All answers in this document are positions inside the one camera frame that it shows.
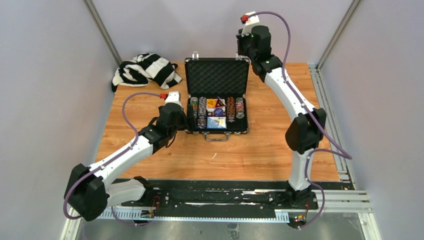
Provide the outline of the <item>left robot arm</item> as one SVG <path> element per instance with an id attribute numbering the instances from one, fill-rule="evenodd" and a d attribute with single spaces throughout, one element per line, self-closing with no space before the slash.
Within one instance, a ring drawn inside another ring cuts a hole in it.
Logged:
<path id="1" fill-rule="evenodd" d="M 147 189 L 142 177 L 121 183 L 114 181 L 136 163 L 168 147 L 177 131 L 186 127 L 187 117 L 181 104 L 168 102 L 159 107 L 159 116 L 137 131 L 135 137 L 122 148 L 90 166 L 76 165 L 69 176 L 63 210 L 71 206 L 78 215 L 68 214 L 67 218 L 83 218 L 89 222 L 107 208 L 128 201 L 135 201 L 142 207 L 149 206 L 153 193 Z"/>

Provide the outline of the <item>red triangular button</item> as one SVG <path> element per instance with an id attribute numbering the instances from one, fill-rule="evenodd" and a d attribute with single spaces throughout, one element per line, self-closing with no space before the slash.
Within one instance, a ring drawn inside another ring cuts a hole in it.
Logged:
<path id="1" fill-rule="evenodd" d="M 222 98 L 216 98 L 215 99 L 215 108 L 224 108 L 226 106 L 226 102 Z"/>

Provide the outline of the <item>blue card deck box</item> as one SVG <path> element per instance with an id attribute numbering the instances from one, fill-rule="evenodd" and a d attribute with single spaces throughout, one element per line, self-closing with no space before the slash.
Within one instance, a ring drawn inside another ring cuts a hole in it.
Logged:
<path id="1" fill-rule="evenodd" d="M 208 129 L 226 129 L 227 118 L 224 116 L 207 117 L 206 126 Z"/>

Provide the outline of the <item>black poker set case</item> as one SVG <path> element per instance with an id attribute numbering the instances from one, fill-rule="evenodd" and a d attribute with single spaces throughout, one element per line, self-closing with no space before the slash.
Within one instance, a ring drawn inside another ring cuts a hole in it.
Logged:
<path id="1" fill-rule="evenodd" d="M 198 116 L 195 118 L 195 129 L 186 132 L 188 134 L 224 134 L 228 139 L 230 134 L 246 134 L 248 132 L 248 117 L 246 104 L 246 91 L 250 60 L 248 57 L 237 55 L 236 57 L 199 57 L 198 52 L 193 52 L 192 57 L 184 60 L 188 101 L 190 105 L 191 97 L 206 97 L 206 99 L 221 98 L 225 100 L 226 107 L 224 114 L 226 117 L 226 129 L 198 128 Z M 235 122 L 228 122 L 227 99 L 229 97 L 244 98 L 244 118 L 236 118 Z M 215 117 L 214 112 L 206 112 L 207 117 Z"/>

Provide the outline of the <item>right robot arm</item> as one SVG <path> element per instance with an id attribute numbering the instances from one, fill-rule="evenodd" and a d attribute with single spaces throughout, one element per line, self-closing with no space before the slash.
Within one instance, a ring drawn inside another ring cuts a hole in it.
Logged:
<path id="1" fill-rule="evenodd" d="M 288 76 L 283 62 L 272 54 L 272 36 L 267 26 L 246 24 L 236 37 L 239 54 L 250 59 L 253 72 L 273 90 L 290 117 L 285 141 L 292 151 L 292 164 L 289 186 L 282 200 L 297 209 L 311 196 L 309 167 L 312 152 L 324 137 L 320 128 L 325 126 L 327 113 L 304 98 Z"/>

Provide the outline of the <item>blue small blind button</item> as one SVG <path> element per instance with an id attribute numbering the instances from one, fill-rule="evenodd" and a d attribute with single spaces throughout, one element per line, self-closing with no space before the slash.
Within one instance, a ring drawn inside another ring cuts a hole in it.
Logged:
<path id="1" fill-rule="evenodd" d="M 215 108 L 215 109 L 214 109 L 214 111 L 213 111 L 213 113 L 214 113 L 214 116 L 215 116 L 215 117 L 220 117 L 220 116 L 222 116 L 225 112 L 224 112 L 224 110 L 223 110 L 222 108 Z"/>

